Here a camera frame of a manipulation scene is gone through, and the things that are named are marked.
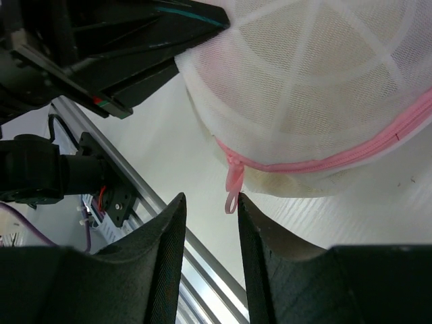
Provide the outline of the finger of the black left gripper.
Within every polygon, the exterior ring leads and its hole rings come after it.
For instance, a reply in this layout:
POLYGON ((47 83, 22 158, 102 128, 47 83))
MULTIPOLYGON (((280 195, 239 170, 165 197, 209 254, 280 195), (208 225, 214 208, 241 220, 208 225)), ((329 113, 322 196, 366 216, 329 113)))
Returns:
POLYGON ((68 1, 72 65, 132 54, 173 57, 230 27, 224 8, 198 1, 68 1))
POLYGON ((88 110, 106 118, 126 118, 178 69, 166 50, 112 51, 91 55, 63 68, 66 76, 87 93, 71 97, 88 110))

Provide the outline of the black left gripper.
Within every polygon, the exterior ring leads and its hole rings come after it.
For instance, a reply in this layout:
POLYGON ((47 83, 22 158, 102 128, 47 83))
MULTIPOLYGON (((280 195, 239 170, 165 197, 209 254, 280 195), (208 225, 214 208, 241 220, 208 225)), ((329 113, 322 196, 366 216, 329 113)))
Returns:
POLYGON ((55 61, 58 51, 48 1, 1 2, 1 117, 17 118, 65 96, 101 117, 109 114, 91 92, 71 81, 55 61))

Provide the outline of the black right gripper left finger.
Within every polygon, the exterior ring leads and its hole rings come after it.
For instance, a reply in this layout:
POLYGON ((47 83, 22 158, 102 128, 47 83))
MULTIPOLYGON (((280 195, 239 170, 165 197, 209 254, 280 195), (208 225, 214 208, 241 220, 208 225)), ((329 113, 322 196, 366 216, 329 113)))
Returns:
POLYGON ((174 323, 186 196, 96 254, 1 249, 2 323, 174 323))

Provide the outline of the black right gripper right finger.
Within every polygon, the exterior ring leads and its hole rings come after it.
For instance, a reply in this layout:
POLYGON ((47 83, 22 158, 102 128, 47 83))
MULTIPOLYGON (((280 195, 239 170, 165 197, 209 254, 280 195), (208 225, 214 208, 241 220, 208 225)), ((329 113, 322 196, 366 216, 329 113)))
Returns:
POLYGON ((238 226, 252 323, 430 323, 429 245, 320 248, 245 194, 238 226))

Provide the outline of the white pink-zip mesh laundry bag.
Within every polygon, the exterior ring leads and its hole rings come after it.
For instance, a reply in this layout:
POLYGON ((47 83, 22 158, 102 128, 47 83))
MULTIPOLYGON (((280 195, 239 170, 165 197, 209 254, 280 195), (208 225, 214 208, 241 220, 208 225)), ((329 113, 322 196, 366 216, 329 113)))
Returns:
POLYGON ((431 123, 430 1, 218 1, 231 25, 175 59, 243 187, 327 196, 431 123))

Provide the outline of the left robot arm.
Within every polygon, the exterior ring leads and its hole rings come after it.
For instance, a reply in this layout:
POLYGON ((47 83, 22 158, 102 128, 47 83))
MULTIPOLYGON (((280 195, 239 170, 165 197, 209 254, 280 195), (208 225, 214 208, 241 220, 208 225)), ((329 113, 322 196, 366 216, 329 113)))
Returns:
MULTIPOLYGON (((1 123, 65 97, 120 119, 178 69, 175 57, 230 27, 198 1, 2 1, 1 123)), ((92 194, 107 162, 65 156, 52 138, 1 141, 1 200, 52 204, 92 194)))

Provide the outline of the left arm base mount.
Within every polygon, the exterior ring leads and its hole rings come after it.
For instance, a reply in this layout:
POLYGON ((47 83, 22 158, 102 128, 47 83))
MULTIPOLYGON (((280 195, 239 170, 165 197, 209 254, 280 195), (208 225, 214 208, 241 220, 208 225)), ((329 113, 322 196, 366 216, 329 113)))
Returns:
POLYGON ((97 188, 96 208, 108 216, 116 227, 122 227, 136 205, 137 191, 109 153, 88 132, 80 136, 79 154, 97 158, 103 165, 102 184, 97 188))

